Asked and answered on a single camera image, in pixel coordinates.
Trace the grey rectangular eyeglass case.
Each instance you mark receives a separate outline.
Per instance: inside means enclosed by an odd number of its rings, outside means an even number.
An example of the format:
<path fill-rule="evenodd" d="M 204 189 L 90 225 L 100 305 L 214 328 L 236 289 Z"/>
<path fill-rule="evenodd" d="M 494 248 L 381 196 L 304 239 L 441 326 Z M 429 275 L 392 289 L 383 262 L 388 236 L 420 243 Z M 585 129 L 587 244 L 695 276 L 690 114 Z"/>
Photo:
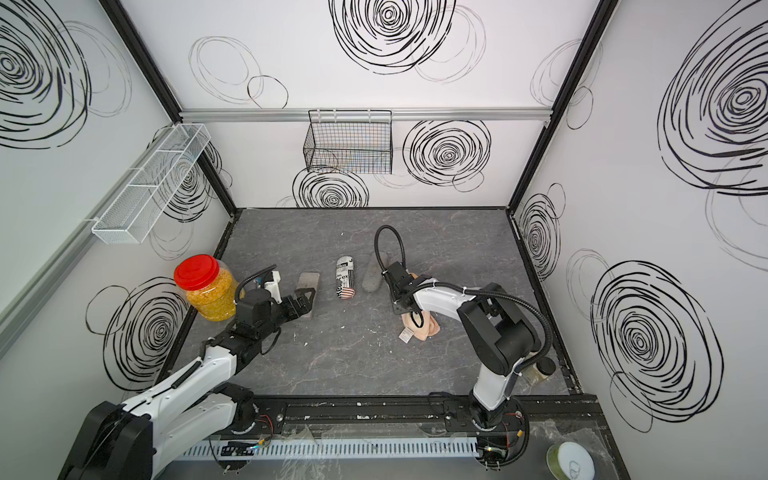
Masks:
<path fill-rule="evenodd" d="M 320 283 L 319 272 L 302 272 L 296 284 L 297 296 L 308 301 L 309 311 L 301 316 L 302 320 L 311 320 L 313 317 L 314 300 Z"/>

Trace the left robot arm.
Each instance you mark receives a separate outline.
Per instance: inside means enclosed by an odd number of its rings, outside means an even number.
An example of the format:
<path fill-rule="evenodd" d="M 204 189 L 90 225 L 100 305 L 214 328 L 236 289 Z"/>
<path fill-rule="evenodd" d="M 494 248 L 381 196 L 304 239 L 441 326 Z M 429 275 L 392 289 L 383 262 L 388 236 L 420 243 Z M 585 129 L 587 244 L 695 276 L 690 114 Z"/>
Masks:
<path fill-rule="evenodd" d="M 86 416 L 59 473 L 62 479 L 154 479 L 213 433 L 253 422 L 249 390 L 231 383 L 277 340 L 283 324 L 311 312 L 314 288 L 275 300 L 265 288 L 240 296 L 227 327 L 197 358 L 120 404 L 104 401 Z"/>

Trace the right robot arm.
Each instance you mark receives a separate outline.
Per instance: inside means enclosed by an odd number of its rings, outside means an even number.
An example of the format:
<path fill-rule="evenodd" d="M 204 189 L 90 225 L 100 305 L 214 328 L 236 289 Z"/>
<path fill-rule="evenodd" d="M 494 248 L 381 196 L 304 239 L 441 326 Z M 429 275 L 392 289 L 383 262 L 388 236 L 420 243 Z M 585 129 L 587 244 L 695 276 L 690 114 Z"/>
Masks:
<path fill-rule="evenodd" d="M 382 272 L 396 312 L 412 323 L 439 314 L 461 323 L 481 362 L 469 395 L 474 424 L 490 430 L 502 421 L 523 370 L 549 352 L 550 320 L 537 307 L 500 285 L 460 287 L 429 277 L 414 277 L 399 262 Z"/>

